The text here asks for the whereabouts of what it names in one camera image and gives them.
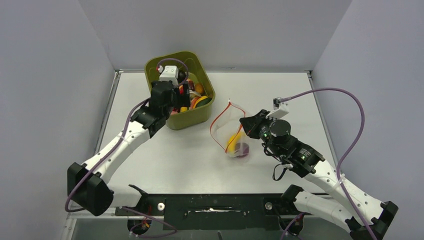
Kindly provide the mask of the clear zip bag orange zipper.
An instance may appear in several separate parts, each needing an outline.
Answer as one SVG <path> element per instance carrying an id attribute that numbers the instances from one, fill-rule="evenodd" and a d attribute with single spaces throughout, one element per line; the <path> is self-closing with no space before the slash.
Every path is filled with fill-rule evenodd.
<path id="1" fill-rule="evenodd" d="M 250 138 L 247 137 L 240 123 L 240 118 L 250 116 L 251 114 L 248 111 L 229 99 L 226 107 L 210 124 L 210 136 L 214 142 L 218 144 L 218 146 L 223 150 L 226 157 L 233 159 L 246 159 L 250 156 Z M 247 143 L 249 145 L 248 156 L 242 158 L 237 158 L 235 155 L 226 153 L 226 146 L 229 138 L 239 132 L 243 132 L 245 134 L 242 143 Z"/>

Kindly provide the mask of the purple red onion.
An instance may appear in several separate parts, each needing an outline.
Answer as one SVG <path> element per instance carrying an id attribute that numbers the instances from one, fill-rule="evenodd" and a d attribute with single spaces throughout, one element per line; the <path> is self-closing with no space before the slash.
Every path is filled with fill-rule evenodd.
<path id="1" fill-rule="evenodd" d="M 245 142 L 238 142 L 235 144 L 234 156 L 236 158 L 244 158 L 250 152 L 249 145 Z"/>

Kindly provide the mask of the dark purple plum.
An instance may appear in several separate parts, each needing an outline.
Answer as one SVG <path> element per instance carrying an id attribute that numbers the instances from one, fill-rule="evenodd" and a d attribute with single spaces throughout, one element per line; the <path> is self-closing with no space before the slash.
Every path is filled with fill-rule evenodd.
<path id="1" fill-rule="evenodd" d="M 181 84 L 185 79 L 186 79 L 186 77 L 187 77 L 187 74 L 186 74 L 186 72 L 184 72 L 184 71 L 179 71 L 178 72 L 178 75 L 177 75 L 177 83 L 178 84 Z"/>

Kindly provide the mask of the long yellow chili pepper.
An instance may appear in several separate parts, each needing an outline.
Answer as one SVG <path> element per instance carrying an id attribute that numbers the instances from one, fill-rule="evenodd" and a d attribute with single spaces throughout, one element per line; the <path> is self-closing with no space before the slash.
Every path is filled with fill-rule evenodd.
<path id="1" fill-rule="evenodd" d="M 242 140 L 245 138 L 245 133 L 240 131 L 233 134 L 226 144 L 225 152 L 229 155 L 237 155 L 240 151 Z"/>

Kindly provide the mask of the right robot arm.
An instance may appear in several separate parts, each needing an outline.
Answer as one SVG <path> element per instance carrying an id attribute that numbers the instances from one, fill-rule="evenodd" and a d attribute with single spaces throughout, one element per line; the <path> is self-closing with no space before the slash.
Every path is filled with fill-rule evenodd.
<path id="1" fill-rule="evenodd" d="M 316 149 L 291 135 L 291 125 L 283 119 L 270 119 L 268 111 L 240 118 L 246 135 L 262 140 L 266 155 L 288 165 L 291 172 L 316 185 L 331 199 L 290 185 L 281 196 L 281 207 L 289 214 L 312 214 L 335 224 L 354 240 L 381 240 L 391 225 L 398 206 L 382 202 L 347 180 Z"/>

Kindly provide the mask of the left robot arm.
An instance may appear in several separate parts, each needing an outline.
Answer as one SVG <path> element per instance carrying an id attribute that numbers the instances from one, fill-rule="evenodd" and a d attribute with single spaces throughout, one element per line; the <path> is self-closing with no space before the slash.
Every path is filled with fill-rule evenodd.
<path id="1" fill-rule="evenodd" d="M 153 81 L 150 97 L 130 110 L 117 136 L 88 160 L 69 166 L 65 211 L 86 210 L 100 216 L 109 208 L 136 206 L 144 191 L 130 185 L 129 193 L 120 193 L 108 185 L 112 176 L 139 146 L 165 125 L 174 109 L 190 104 L 186 80 L 177 85 L 171 80 Z"/>

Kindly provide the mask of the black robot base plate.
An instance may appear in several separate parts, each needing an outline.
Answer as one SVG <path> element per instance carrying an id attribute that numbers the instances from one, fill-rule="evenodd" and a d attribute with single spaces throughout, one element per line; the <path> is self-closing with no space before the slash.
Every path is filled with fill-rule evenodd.
<path id="1" fill-rule="evenodd" d="M 183 230 L 276 231 L 299 214 L 280 193 L 149 194 L 133 208 Z"/>

